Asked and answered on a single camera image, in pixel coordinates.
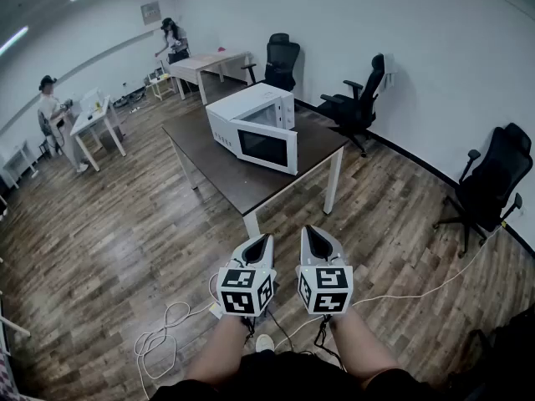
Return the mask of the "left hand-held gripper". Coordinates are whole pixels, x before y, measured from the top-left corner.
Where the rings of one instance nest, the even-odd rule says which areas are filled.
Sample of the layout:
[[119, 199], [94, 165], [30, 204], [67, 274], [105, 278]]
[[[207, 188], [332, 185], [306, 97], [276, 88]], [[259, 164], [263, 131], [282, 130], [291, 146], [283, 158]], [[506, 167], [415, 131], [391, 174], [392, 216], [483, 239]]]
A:
[[255, 236], [238, 246], [217, 276], [217, 298], [227, 315], [259, 317], [275, 294], [274, 238]]

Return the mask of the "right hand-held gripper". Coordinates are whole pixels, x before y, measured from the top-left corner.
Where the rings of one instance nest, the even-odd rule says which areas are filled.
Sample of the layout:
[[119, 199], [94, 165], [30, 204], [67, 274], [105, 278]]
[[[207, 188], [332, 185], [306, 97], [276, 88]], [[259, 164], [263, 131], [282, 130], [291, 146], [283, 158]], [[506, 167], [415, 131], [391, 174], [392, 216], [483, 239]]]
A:
[[[314, 258], [325, 263], [314, 263]], [[353, 267], [341, 243], [327, 231], [308, 225], [301, 230], [298, 295], [310, 315], [345, 313], [354, 290]]]

